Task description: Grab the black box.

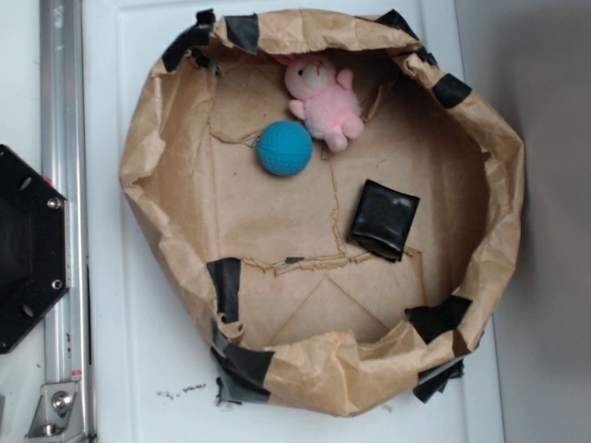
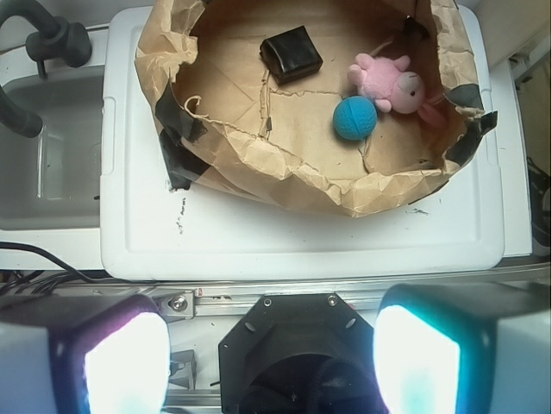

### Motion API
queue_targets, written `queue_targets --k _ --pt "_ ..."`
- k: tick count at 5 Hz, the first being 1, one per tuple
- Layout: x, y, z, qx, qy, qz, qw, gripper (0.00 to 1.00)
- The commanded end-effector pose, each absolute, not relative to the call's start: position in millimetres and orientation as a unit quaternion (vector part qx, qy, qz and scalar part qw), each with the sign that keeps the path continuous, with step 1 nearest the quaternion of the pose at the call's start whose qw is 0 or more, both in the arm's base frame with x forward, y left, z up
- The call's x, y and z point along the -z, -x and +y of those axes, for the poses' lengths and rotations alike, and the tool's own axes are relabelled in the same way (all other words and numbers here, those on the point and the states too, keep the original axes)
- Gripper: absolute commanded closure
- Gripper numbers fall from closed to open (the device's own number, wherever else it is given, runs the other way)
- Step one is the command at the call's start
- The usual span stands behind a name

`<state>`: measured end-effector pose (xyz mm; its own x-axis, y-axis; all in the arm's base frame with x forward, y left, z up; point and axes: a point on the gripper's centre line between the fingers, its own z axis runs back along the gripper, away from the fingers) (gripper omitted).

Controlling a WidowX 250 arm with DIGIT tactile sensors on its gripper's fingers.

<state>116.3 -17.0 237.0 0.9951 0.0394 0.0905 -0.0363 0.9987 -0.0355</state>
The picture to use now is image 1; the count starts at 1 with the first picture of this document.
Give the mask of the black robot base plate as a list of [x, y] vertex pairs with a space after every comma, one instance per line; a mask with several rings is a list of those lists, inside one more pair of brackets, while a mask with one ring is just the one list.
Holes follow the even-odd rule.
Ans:
[[67, 200], [1, 147], [1, 353], [13, 352], [69, 289]]

